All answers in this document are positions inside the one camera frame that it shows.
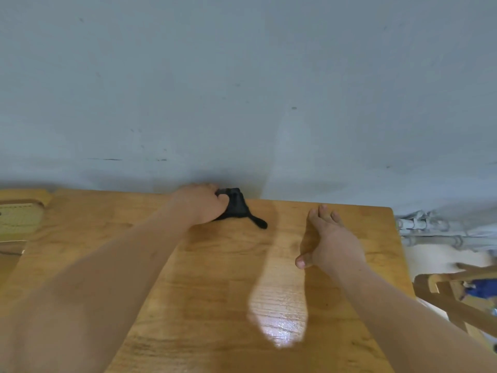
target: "hand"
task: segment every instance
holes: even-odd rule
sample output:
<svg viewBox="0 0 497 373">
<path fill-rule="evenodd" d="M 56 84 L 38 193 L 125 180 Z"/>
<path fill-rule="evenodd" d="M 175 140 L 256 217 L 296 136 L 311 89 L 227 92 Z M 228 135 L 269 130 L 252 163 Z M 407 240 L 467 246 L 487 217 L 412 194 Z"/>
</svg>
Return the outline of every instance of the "hand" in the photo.
<svg viewBox="0 0 497 373">
<path fill-rule="evenodd" d="M 189 226 L 204 224 L 219 217 L 227 208 L 230 198 L 226 194 L 216 196 L 215 184 L 190 184 L 172 193 L 164 206 L 168 212 L 184 215 Z"/>
<path fill-rule="evenodd" d="M 320 205 L 318 211 L 309 211 L 308 220 L 317 229 L 321 239 L 314 251 L 295 259 L 298 268 L 316 265 L 325 272 L 333 273 L 340 266 L 366 262 L 361 243 L 345 228 L 338 213 L 330 213 L 326 205 Z"/>
</svg>

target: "wood grain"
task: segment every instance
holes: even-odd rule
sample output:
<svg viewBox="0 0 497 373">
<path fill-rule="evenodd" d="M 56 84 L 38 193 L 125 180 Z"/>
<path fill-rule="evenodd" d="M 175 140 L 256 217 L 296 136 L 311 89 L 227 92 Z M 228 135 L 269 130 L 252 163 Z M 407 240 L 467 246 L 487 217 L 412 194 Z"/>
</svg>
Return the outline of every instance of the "wood grain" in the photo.
<svg viewBox="0 0 497 373">
<path fill-rule="evenodd" d="M 59 190 L 2 297 L 26 295 L 63 267 L 145 219 L 167 196 Z M 228 219 L 192 228 L 147 298 L 109 372 L 390 372 L 336 285 L 295 268 L 317 241 L 315 204 L 248 200 L 269 224 Z M 333 205 L 371 267 L 413 296 L 389 208 Z"/>
</svg>

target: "left hand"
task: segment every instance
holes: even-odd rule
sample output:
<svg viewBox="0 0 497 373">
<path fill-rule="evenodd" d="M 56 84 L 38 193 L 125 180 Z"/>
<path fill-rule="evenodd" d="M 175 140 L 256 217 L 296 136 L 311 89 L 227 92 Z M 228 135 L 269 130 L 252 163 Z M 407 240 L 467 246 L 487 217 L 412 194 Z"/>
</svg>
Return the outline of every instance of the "left hand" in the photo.
<svg viewBox="0 0 497 373">
<path fill-rule="evenodd" d="M 189 184 L 172 193 L 165 205 L 177 215 L 185 215 L 190 226 L 204 224 L 219 217 L 227 208 L 230 198 L 226 194 L 216 196 L 215 184 Z"/>
</svg>

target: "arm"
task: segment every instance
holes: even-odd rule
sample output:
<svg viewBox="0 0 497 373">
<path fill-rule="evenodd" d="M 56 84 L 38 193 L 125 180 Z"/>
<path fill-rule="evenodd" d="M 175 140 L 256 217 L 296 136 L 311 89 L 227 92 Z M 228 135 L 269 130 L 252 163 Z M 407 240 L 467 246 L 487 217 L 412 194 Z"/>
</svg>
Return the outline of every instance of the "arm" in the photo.
<svg viewBox="0 0 497 373">
<path fill-rule="evenodd" d="M 340 285 L 395 371 L 494 371 L 492 352 L 369 268 L 359 240 L 337 213 L 320 206 L 309 212 L 309 220 L 321 241 L 297 257 L 297 267 L 315 264 Z"/>
<path fill-rule="evenodd" d="M 213 185 L 172 194 L 149 219 L 76 261 L 0 320 L 0 371 L 102 372 L 187 229 L 218 217 Z"/>
</svg>

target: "right hand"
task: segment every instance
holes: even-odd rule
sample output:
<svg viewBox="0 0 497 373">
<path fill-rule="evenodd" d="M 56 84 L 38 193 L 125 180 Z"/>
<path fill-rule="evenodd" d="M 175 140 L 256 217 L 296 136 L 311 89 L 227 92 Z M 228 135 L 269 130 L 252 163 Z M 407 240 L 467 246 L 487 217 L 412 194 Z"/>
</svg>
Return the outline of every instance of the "right hand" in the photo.
<svg viewBox="0 0 497 373">
<path fill-rule="evenodd" d="M 313 265 L 325 272 L 335 272 L 350 263 L 365 264 L 366 257 L 361 243 L 351 231 L 345 228 L 336 212 L 330 212 L 326 205 L 311 209 L 307 216 L 320 235 L 320 242 L 314 251 L 301 254 L 295 265 L 304 269 Z"/>
</svg>

